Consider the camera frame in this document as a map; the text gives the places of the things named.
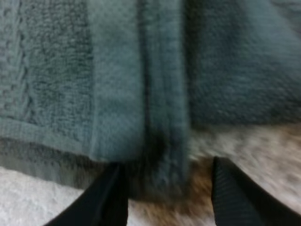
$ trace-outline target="folded towel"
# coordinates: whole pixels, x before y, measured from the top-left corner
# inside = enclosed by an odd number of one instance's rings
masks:
[[[189,125],[301,119],[301,40],[262,0],[0,2],[0,164],[136,199],[186,193]]]

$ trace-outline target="brown fur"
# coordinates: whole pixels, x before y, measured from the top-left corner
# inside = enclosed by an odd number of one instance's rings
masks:
[[[301,213],[301,125],[287,125],[192,131],[189,200],[177,206],[131,202],[132,214],[148,226],[214,226],[210,168],[216,155],[233,160],[264,189]]]

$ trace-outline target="towel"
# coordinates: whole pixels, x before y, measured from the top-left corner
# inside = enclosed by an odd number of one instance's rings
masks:
[[[190,128],[300,121],[287,6],[1,0],[0,165],[86,188],[124,162],[132,198],[185,196]]]

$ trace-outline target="fur rug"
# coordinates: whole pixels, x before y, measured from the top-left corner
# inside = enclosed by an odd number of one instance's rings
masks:
[[[301,213],[301,125],[209,127],[191,132],[190,198],[178,205],[130,202],[129,226],[214,226],[212,157],[232,159],[253,180]],[[82,191],[0,168],[0,225],[42,225]]]

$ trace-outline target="green towel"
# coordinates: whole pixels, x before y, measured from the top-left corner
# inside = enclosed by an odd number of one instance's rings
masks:
[[[281,0],[2,0],[0,165],[86,188],[124,162],[133,198],[183,197],[189,127],[301,119],[291,14]]]

